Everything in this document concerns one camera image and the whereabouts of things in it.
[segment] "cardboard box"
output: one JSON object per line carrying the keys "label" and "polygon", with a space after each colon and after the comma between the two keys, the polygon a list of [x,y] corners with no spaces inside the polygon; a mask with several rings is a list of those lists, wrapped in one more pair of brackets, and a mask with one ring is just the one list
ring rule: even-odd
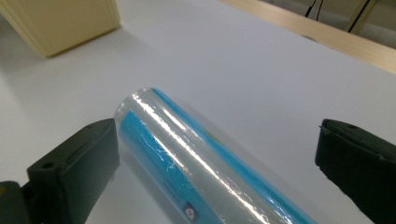
{"label": "cardboard box", "polygon": [[0,12],[46,57],[120,26],[115,0],[0,0]]}

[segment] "white table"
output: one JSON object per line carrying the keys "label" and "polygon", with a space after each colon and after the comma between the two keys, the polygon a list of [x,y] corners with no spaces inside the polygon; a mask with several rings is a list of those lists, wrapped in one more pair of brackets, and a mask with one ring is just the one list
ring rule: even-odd
{"label": "white table", "polygon": [[[396,76],[215,0],[119,0],[122,27],[43,59],[0,21],[0,179],[130,92],[163,90],[318,223],[371,223],[314,163],[325,118],[396,143]],[[87,223],[182,223],[121,147]]]}

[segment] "cylindrical tube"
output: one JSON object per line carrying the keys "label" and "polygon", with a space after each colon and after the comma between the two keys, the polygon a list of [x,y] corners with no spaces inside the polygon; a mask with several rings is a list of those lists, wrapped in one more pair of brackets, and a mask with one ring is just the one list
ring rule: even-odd
{"label": "cylindrical tube", "polygon": [[167,96],[143,89],[115,119],[120,139],[190,223],[315,223]]}

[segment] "printed logo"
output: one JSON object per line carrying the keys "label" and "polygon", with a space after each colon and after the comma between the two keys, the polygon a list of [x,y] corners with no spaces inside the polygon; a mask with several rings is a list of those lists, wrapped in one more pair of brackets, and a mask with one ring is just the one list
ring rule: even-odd
{"label": "printed logo", "polygon": [[184,214],[187,216],[187,218],[192,222],[195,223],[198,218],[199,214],[195,210],[195,208],[192,206],[190,203],[186,203],[183,207]]}

